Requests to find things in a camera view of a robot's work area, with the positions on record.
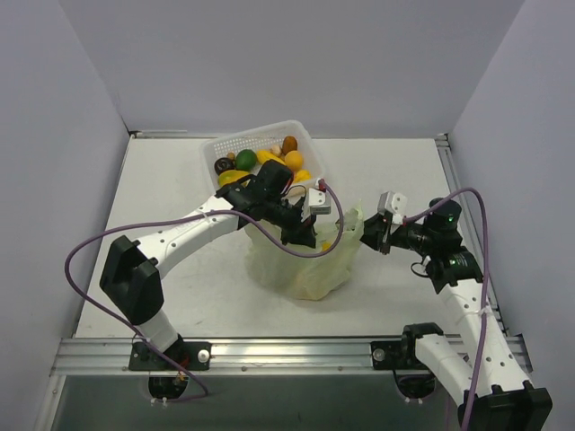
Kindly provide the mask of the dark mangosteen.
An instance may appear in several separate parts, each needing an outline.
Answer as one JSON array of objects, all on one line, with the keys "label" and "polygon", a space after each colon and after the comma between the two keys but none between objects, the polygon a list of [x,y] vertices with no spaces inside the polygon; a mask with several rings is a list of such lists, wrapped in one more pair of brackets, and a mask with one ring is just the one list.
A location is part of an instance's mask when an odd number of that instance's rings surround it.
[{"label": "dark mangosteen", "polygon": [[221,175],[223,172],[231,171],[233,169],[234,161],[227,157],[219,158],[214,162],[214,171],[216,175]]}]

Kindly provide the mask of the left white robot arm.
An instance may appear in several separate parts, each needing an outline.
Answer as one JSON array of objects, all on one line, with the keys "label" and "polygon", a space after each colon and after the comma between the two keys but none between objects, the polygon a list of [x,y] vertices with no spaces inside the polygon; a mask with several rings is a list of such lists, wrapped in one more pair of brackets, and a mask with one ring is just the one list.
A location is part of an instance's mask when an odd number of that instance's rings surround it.
[{"label": "left white robot arm", "polygon": [[100,287],[152,344],[149,357],[158,367],[171,369],[181,361],[181,336],[163,310],[162,280],[192,253],[251,221],[277,226],[283,244],[315,247],[314,215],[305,210],[303,198],[292,204],[286,197],[292,181],[287,167],[266,162],[257,174],[222,186],[190,213],[190,221],[136,240],[122,235],[111,243]]}]

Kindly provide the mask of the orange fruit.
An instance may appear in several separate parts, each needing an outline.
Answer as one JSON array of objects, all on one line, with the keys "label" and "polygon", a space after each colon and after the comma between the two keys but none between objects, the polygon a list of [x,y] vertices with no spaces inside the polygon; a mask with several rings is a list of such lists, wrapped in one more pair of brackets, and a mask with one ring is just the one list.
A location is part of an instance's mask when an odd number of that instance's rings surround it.
[{"label": "orange fruit", "polygon": [[298,172],[302,169],[305,159],[303,155],[297,150],[290,151],[285,155],[284,163],[293,172]]}]

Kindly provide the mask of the white perforated plastic basket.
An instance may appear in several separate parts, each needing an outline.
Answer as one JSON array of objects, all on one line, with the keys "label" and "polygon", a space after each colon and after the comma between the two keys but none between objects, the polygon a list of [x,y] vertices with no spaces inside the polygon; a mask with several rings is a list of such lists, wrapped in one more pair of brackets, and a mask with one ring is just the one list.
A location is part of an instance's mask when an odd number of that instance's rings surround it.
[{"label": "white perforated plastic basket", "polygon": [[201,152],[214,192],[244,175],[257,174],[269,160],[288,167],[296,187],[308,189],[326,177],[316,145],[304,126],[295,120],[207,141]]}]

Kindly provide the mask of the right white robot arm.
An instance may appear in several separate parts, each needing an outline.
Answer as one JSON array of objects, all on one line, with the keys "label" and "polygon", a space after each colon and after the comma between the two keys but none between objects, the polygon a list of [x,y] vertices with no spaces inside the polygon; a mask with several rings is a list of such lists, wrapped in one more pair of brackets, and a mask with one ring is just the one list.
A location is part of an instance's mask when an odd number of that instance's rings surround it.
[{"label": "right white robot arm", "polygon": [[388,191],[377,212],[364,223],[361,241],[387,254],[393,247],[417,253],[423,277],[446,306],[466,349],[461,357],[433,322],[407,325],[397,368],[425,366],[457,406],[463,430],[540,430],[553,402],[518,363],[500,329],[486,293],[487,272],[463,245],[458,232],[462,208],[454,200],[435,198],[422,223],[408,220],[407,199]]}]

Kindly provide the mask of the small yellow lemon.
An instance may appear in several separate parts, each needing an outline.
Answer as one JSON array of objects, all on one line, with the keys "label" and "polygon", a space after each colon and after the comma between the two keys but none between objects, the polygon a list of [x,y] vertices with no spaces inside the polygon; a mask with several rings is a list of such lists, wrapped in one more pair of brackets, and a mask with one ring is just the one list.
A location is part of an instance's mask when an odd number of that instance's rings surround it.
[{"label": "small yellow lemon", "polygon": [[312,179],[312,175],[307,170],[297,171],[294,175],[294,183],[302,183]]}]

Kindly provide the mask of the light green plastic bag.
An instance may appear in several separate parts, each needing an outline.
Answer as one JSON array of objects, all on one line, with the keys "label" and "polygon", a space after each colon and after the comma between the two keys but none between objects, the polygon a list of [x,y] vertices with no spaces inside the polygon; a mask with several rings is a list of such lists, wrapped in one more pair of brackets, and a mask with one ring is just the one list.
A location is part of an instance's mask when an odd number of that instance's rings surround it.
[{"label": "light green plastic bag", "polygon": [[319,301],[349,281],[364,232],[364,213],[360,203],[346,211],[340,242],[319,258],[292,256],[251,224],[244,232],[252,242],[245,267],[254,283],[291,299]]}]

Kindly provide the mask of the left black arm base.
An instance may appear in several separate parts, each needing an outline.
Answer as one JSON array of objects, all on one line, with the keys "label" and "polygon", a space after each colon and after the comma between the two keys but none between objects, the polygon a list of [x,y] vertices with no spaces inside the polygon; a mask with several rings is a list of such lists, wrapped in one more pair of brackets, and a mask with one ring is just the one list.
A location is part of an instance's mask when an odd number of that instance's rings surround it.
[{"label": "left black arm base", "polygon": [[[164,355],[174,363],[182,365],[189,371],[207,371],[211,358],[212,344],[205,341],[185,341],[179,337]],[[163,357],[158,356],[144,341],[132,344],[128,362],[130,371],[167,371],[175,367]]]}]

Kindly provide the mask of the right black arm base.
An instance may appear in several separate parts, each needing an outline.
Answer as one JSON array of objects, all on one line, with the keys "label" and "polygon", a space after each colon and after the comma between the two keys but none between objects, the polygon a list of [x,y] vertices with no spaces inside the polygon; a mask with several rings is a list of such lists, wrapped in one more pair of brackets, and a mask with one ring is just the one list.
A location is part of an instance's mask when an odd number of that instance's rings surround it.
[{"label": "right black arm base", "polygon": [[372,367],[378,371],[423,371],[427,367],[415,356],[415,344],[427,335],[443,336],[434,322],[406,325],[399,338],[370,342]]}]

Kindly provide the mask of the brown kiwi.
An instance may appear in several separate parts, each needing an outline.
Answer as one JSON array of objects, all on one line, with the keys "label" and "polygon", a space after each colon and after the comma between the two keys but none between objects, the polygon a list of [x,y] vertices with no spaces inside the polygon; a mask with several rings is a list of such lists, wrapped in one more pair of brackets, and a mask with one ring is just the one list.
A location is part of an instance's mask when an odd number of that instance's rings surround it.
[{"label": "brown kiwi", "polygon": [[298,142],[294,136],[286,136],[283,140],[281,151],[283,154],[288,154],[298,149]]}]

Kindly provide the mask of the green yellow mango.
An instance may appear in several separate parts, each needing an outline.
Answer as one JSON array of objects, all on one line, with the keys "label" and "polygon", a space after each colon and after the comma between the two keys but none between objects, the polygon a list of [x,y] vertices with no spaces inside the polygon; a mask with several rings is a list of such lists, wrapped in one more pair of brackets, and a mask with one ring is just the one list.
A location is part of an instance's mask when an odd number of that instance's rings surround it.
[{"label": "green yellow mango", "polygon": [[220,188],[232,183],[240,183],[245,185],[251,178],[251,174],[246,171],[228,170],[222,172],[218,178],[217,183]]}]

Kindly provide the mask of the green lime fruit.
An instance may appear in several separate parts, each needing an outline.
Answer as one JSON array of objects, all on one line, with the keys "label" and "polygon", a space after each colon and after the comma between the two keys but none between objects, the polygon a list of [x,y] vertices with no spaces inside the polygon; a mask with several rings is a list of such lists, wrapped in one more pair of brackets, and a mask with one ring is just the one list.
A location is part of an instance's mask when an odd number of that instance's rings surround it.
[{"label": "green lime fruit", "polygon": [[235,156],[235,167],[239,171],[249,172],[257,164],[256,153],[251,149],[243,149]]}]

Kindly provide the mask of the yellow starfruit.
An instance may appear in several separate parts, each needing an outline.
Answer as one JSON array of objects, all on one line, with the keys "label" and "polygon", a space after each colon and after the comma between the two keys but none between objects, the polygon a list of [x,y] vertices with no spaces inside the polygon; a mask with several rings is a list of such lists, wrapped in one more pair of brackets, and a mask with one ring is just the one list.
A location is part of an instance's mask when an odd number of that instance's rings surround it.
[{"label": "yellow starfruit", "polygon": [[259,150],[256,152],[257,161],[260,165],[265,164],[266,162],[273,161],[285,165],[285,162],[274,153],[268,150]]}]

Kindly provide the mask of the aluminium table edge rail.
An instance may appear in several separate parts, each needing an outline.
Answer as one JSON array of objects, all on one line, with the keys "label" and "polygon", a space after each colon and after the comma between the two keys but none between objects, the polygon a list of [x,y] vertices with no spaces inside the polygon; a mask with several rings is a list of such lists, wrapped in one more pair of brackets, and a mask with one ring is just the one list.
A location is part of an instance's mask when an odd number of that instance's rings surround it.
[{"label": "aluminium table edge rail", "polygon": [[[209,369],[190,371],[201,378],[224,375],[372,374],[370,342],[382,338],[283,338],[207,339],[212,344]],[[55,376],[172,376],[177,370],[130,371],[128,362],[136,339],[65,339],[51,368]],[[427,370],[397,371],[403,374],[432,372],[443,376],[447,369],[463,371],[470,380],[471,358],[463,341],[454,336],[432,337],[423,348],[421,361]]]}]

